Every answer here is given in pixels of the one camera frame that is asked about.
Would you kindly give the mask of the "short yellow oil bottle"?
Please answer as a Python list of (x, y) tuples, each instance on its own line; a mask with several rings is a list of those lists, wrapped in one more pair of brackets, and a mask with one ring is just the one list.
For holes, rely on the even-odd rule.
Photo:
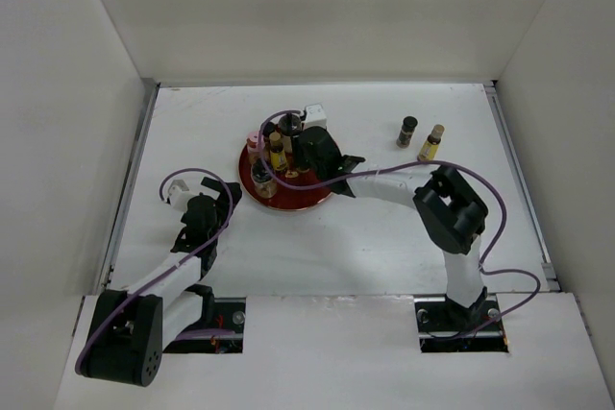
[(278, 132), (269, 135), (270, 162), (276, 172), (285, 172), (288, 168), (282, 137)]

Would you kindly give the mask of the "black cap pepper grinder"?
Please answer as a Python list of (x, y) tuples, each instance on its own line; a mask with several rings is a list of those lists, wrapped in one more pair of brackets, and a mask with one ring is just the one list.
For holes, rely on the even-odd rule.
[(284, 151), (287, 154), (291, 154), (292, 139), (302, 131), (302, 120), (300, 116), (291, 112), (284, 114), (278, 122), (278, 128), (282, 136)]

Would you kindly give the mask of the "black cap brown spice jar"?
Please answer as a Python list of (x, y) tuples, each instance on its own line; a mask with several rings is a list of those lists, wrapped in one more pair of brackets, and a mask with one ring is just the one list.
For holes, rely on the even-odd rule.
[(269, 140), (269, 136), (272, 133), (275, 133), (278, 130), (277, 125), (271, 121), (266, 122), (262, 127), (261, 127), (261, 136), (262, 139), (267, 142)]

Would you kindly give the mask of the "pink cap spice jar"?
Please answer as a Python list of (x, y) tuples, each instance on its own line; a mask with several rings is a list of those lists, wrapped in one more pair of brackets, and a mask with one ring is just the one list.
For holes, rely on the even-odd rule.
[(260, 152), (264, 147), (263, 136), (258, 132), (250, 132), (246, 138), (246, 150), (249, 162), (254, 165), (260, 159)]

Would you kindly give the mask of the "black cap spice jar back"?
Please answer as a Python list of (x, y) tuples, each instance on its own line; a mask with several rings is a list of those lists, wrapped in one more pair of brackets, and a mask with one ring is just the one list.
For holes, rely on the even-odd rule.
[(406, 116), (403, 119), (402, 126), (396, 140), (396, 144), (398, 147), (405, 149), (409, 146), (411, 138), (413, 137), (414, 131), (417, 126), (418, 120), (415, 117)]

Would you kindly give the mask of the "tall yellow oil bottle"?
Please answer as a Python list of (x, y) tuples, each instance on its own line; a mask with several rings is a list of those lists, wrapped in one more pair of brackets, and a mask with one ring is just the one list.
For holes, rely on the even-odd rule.
[(441, 143), (444, 131), (445, 128), (440, 124), (436, 124), (433, 126), (430, 134), (426, 138), (422, 148), (417, 155), (417, 159), (419, 161), (434, 160), (438, 147)]

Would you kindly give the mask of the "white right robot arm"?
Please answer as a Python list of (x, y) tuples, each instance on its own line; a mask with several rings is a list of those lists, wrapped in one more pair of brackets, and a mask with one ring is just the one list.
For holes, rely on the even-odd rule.
[(346, 176), (364, 161), (343, 156), (331, 135), (311, 127), (298, 135), (296, 147), (320, 181), (338, 195), (377, 199), (416, 210), (431, 242), (443, 252), (447, 276), (444, 310), (448, 322), (470, 330), (480, 321), (486, 287), (480, 274), (480, 235), (488, 208), (451, 166), (428, 165), (409, 172)]

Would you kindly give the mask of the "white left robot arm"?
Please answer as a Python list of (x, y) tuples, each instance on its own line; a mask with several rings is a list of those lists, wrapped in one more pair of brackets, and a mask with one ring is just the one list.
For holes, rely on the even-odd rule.
[(182, 227), (170, 253), (144, 279), (99, 295), (76, 374), (147, 387), (168, 346), (239, 338), (242, 327), (202, 281), (242, 191), (238, 183), (219, 179), (204, 178), (201, 184), (207, 190), (194, 193), (182, 181), (172, 182), (166, 201), (182, 213)]

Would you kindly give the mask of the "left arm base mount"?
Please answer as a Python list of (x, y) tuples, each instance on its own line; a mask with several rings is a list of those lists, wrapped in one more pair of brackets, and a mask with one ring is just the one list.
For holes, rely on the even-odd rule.
[(164, 350), (168, 354), (240, 354), (243, 352), (245, 298), (216, 298), (206, 314)]

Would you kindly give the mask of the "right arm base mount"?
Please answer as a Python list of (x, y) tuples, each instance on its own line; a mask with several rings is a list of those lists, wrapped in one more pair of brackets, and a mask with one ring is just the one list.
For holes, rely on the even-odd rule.
[(444, 297), (416, 298), (414, 310), (419, 347), (424, 353), (508, 353), (497, 298), (463, 308)]

